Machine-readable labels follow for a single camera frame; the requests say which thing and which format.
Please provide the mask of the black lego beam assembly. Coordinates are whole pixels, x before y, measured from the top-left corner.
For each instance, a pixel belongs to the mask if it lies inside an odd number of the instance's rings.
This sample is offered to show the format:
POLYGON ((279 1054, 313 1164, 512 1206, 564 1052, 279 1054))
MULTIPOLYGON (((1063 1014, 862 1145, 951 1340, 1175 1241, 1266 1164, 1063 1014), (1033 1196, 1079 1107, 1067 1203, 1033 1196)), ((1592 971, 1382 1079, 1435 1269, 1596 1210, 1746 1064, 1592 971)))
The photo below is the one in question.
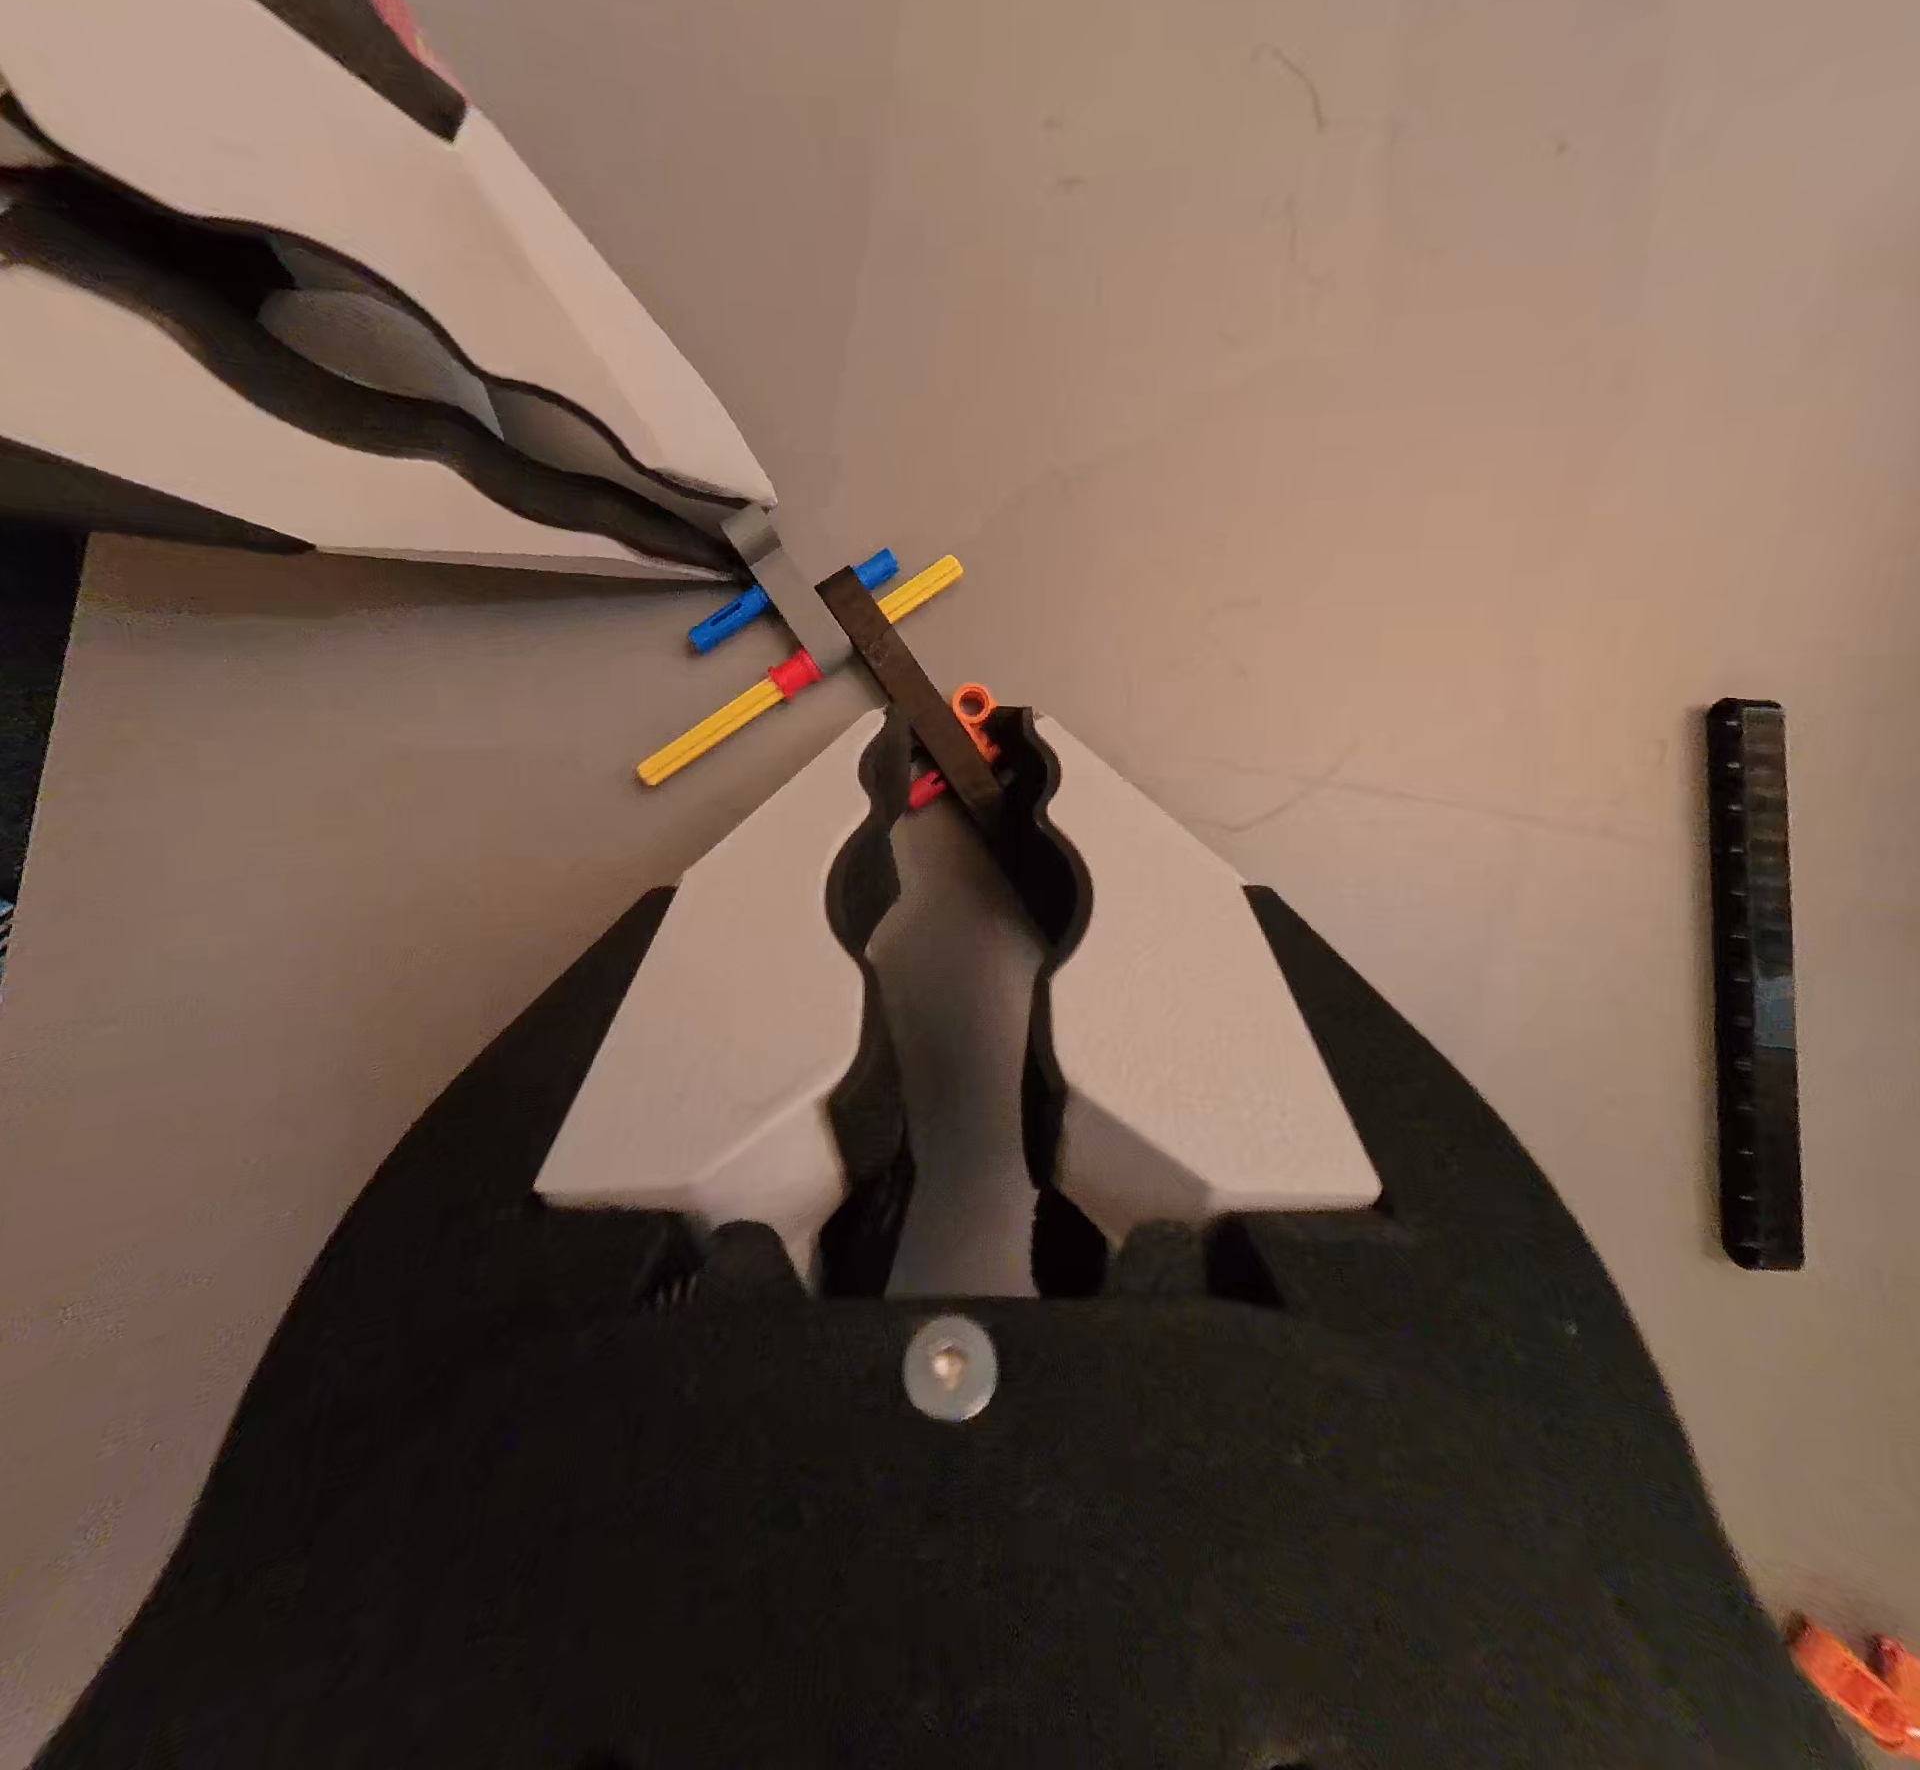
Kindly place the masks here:
POLYGON ((1067 963, 1090 919, 1090 871, 1056 815, 1067 782, 1061 732, 1044 730, 1029 709, 994 701, 962 712, 927 677, 898 623, 881 619, 878 592, 866 590, 852 565, 811 590, 792 581, 764 509, 738 513, 728 541, 791 619, 792 638, 809 627, 811 640, 799 640, 795 651, 818 659, 824 681, 841 668, 831 655, 845 655, 842 662, 877 686, 878 709, 722 848, 742 848, 841 953, 862 958, 898 901, 898 825, 945 801, 1017 899, 1044 943, 1044 969, 1067 963))

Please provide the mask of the long yellow lego axle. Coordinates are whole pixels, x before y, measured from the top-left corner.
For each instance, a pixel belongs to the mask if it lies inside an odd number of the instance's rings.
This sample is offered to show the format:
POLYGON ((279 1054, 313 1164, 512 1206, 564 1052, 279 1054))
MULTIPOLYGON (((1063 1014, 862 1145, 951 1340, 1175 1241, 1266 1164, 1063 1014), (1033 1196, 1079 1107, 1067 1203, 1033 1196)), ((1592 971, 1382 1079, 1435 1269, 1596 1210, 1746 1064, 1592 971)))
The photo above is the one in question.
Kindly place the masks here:
MULTIPOLYGON (((877 599, 877 608, 887 623, 898 623, 901 619, 906 619, 919 608, 942 597, 962 576, 966 576, 962 560, 945 553, 937 562, 927 565, 912 578, 898 581, 892 590, 884 590, 877 599)), ((702 718, 702 725, 689 726, 686 732, 681 732, 668 747, 643 757, 636 764, 636 782, 645 787, 660 787, 663 782, 686 770, 697 757, 707 757, 711 750, 717 750, 720 744, 725 744, 731 736, 742 732, 746 726, 756 725, 763 715, 781 708, 785 701, 791 701, 791 700, 781 700, 763 677, 750 691, 746 691, 738 700, 731 700, 728 704, 717 708, 711 715, 702 718)))

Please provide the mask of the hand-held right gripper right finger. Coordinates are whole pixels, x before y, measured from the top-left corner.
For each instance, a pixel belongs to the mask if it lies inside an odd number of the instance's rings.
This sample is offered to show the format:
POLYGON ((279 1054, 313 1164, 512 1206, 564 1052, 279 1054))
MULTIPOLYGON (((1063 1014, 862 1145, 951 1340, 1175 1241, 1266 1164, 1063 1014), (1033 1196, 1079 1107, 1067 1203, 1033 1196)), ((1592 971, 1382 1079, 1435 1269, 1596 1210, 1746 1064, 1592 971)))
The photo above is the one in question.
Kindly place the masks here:
POLYGON ((997 708, 994 855, 1044 940, 1020 1064, 1040 1296, 1097 1296, 1127 1241, 1381 1206, 1259 924, 1266 896, 1056 718, 997 708))

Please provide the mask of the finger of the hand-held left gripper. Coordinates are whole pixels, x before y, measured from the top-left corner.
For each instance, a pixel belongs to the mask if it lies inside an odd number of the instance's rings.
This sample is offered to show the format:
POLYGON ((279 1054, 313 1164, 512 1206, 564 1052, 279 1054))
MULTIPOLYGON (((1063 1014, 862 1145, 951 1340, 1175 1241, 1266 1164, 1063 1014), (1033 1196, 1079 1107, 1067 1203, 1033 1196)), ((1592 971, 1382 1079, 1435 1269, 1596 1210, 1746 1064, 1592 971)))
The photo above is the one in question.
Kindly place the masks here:
POLYGON ((259 130, 220 91, 187 91, 205 142, 146 142, 149 84, 106 65, 106 91, 67 89, 60 65, 3 62, 63 148, 201 219, 255 219, 329 244, 411 304, 485 385, 546 399, 594 430, 626 462, 679 487, 774 509, 775 489, 728 409, 505 136, 461 101, 448 123, 400 112, 372 68, 344 72, 270 15, 240 7, 215 36, 215 0, 177 0, 184 25, 265 115, 259 130))
POLYGON ((3 437, 87 524, 227 549, 738 584, 720 534, 515 452, 475 416, 295 353, 43 201, 3 210, 3 437))

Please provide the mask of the long black lego beam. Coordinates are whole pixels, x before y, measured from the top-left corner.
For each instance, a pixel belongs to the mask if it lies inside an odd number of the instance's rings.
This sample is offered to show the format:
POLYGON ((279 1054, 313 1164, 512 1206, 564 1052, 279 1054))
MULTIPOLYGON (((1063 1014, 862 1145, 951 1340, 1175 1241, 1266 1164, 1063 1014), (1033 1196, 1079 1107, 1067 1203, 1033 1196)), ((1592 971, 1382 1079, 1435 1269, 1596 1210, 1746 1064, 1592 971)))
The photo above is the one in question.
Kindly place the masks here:
POLYGON ((1806 1267, 1792 958, 1790 741, 1778 701, 1703 715, 1717 1231, 1745 1271, 1806 1267))

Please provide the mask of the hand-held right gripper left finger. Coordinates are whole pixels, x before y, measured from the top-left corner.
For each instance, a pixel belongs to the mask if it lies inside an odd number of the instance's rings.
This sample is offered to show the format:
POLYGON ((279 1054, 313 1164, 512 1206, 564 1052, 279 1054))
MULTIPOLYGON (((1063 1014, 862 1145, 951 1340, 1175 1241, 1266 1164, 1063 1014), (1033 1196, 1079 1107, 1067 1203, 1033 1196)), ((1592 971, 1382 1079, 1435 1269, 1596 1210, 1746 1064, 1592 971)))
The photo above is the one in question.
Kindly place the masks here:
POLYGON ((867 947, 909 732, 857 718, 693 862, 540 1164, 547 1207, 756 1223, 835 1296, 895 1267, 912 1150, 867 947))

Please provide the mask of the orange lego connector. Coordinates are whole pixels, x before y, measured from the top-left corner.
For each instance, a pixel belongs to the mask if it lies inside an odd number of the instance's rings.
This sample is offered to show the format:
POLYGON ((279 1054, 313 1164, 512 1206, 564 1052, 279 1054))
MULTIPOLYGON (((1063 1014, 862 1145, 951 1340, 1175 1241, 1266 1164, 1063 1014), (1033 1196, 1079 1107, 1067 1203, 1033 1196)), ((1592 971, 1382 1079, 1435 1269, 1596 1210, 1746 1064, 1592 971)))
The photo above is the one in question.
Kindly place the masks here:
POLYGON ((1918 1760, 1918 1653, 1904 1642, 1874 1635, 1867 1642, 1867 1665, 1877 1682, 1869 1738, 1890 1753, 1918 1760))
POLYGON ((1859 1714, 1874 1718, 1881 1710, 1881 1678, 1837 1635, 1794 1618, 1790 1628, 1790 1657, 1808 1686, 1829 1710, 1841 1711, 1855 1728, 1859 1714))

